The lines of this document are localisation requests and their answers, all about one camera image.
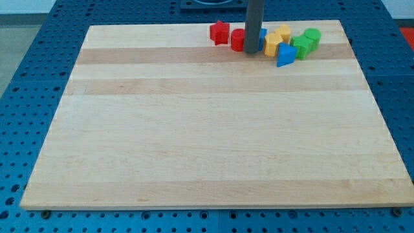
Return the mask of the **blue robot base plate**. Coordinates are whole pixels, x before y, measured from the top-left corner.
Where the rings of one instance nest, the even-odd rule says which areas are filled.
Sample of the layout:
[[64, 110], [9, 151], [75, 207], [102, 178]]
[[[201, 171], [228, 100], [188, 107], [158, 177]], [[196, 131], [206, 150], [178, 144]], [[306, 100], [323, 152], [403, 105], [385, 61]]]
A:
[[247, 7], [247, 0], [179, 0], [180, 9], [184, 10], [231, 10]]

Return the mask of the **grey cylindrical robot arm rod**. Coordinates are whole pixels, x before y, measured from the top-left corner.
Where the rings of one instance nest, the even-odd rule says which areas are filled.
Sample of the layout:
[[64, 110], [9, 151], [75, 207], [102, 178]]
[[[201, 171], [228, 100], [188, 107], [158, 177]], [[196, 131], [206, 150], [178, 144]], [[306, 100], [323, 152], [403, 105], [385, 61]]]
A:
[[247, 54], [253, 54], [259, 50], [264, 9], [265, 0], [248, 0], [244, 40], [244, 51]]

